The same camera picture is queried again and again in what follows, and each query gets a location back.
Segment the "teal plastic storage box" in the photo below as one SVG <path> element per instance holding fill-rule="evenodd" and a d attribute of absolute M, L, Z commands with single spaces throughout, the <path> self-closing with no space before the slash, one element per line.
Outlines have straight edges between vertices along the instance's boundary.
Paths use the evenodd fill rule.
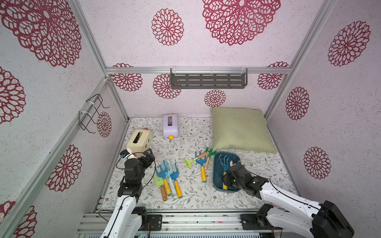
<path fill-rule="evenodd" d="M 235 193 L 240 190 L 239 188 L 227 186 L 224 183 L 224 176 L 229 172 L 230 167 L 236 163 L 240 163 L 240 160 L 240 157 L 233 153 L 216 153 L 213 163 L 213 185 L 217 191 Z"/>

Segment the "light green trowel wooden handle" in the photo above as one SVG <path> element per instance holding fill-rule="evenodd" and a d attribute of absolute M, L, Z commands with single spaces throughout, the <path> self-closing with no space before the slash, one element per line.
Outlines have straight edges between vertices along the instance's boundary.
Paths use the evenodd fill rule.
<path fill-rule="evenodd" d="M 164 180 L 162 178 L 160 178 L 156 173 L 154 174 L 154 181 L 155 181 L 155 185 L 157 187 L 160 187 L 160 190 L 161 190 L 161 194 L 162 194 L 162 199 L 163 201 L 167 201 L 168 198 L 167 198 L 167 194 L 166 194 L 166 190 L 165 190 L 165 186 L 164 186 Z"/>

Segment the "light blue rake white handle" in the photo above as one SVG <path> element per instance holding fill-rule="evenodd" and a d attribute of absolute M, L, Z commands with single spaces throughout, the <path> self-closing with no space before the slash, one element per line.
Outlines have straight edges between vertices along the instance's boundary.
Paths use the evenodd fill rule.
<path fill-rule="evenodd" d="M 174 171 L 173 171 L 170 160 L 165 160 L 165 165 L 166 165 L 166 168 L 168 170 L 168 174 L 167 174 L 168 179 L 167 180 L 169 182 L 171 192 L 174 196 L 176 196 L 177 195 L 176 188 L 175 188 L 174 182 L 171 178 L 171 175 L 173 174 Z"/>

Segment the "dark green rake wooden handle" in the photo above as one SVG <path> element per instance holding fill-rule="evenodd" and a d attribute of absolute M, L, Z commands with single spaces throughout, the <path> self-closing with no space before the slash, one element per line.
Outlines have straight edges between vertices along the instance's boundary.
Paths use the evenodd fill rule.
<path fill-rule="evenodd" d="M 211 159 L 211 157 L 212 157 L 213 155 L 216 154 L 216 151 L 214 151 L 212 148 L 209 148 L 209 147 L 207 147 L 205 151 L 209 153 L 209 154 L 207 155 L 207 161 L 206 161 L 205 166 L 204 166 L 205 170 L 207 170 L 207 169 L 208 169 L 208 166 L 209 166 L 210 159 Z"/>

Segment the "small blue rake yellow handle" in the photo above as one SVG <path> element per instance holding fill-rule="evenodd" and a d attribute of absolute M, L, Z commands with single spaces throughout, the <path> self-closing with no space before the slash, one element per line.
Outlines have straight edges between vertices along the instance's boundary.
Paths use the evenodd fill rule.
<path fill-rule="evenodd" d="M 206 179 L 206 173 L 205 173 L 205 164 L 207 162 L 207 153 L 201 153 L 199 152 L 198 155 L 196 155 L 195 157 L 195 161 L 197 164 L 200 165 L 201 167 L 201 178 L 202 178 L 202 182 L 203 183 L 206 183 L 207 182 L 207 179 Z"/>

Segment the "light green rake wooden handle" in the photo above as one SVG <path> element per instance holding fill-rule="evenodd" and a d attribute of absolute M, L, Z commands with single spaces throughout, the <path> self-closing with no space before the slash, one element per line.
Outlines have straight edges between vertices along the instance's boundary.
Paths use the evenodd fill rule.
<path fill-rule="evenodd" d="M 197 156 L 197 157 L 195 157 L 195 158 L 193 158 L 193 159 L 188 159 L 188 158 L 186 158 L 186 159 L 185 159 L 185 165 L 186 165 L 186 168 L 190 169 L 190 168 L 192 167 L 192 163 L 193 163 L 194 161 L 196 161 L 196 160 L 198 160 L 198 159 L 201 159 L 201 158 L 203 158 L 203 157 L 205 157 L 205 156 L 208 156 L 208 155 L 209 155 L 209 152 L 204 152 L 204 153 L 200 154 L 199 156 Z"/>

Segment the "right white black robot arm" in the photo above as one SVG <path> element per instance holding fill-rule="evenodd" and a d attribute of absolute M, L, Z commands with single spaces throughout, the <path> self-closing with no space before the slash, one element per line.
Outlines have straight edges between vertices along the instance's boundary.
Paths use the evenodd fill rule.
<path fill-rule="evenodd" d="M 352 238 L 355 234 L 334 203 L 319 203 L 287 192 L 268 178 L 253 176 L 241 164 L 228 169 L 222 180 L 226 186 L 266 202 L 254 218 L 261 228 L 286 229 L 305 238 Z"/>

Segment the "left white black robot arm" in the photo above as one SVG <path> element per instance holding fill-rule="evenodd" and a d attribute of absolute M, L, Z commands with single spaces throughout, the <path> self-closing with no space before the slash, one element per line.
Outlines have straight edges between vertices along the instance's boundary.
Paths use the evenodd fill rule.
<path fill-rule="evenodd" d="M 137 203 L 144 188 L 145 170 L 155 162 L 155 156 L 150 148 L 141 154 L 138 158 L 133 152 L 126 156 L 125 175 L 120 183 L 118 199 L 102 238 L 134 238 L 143 223 L 147 222 L 146 209 L 138 207 Z"/>

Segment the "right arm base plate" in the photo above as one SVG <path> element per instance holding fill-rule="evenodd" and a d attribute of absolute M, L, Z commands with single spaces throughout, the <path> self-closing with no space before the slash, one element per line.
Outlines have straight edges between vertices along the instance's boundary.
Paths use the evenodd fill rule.
<path fill-rule="evenodd" d="M 272 230 L 273 226 L 269 223 L 264 215 L 257 214 L 241 214 L 241 224 L 243 230 Z"/>

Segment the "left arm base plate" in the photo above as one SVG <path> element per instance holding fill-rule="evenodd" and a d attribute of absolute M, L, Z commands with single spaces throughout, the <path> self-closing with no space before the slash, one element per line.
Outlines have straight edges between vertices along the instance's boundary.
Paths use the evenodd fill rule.
<path fill-rule="evenodd" d="M 138 226 L 138 231 L 161 231 L 163 216 L 158 214 L 140 215 L 142 224 Z"/>

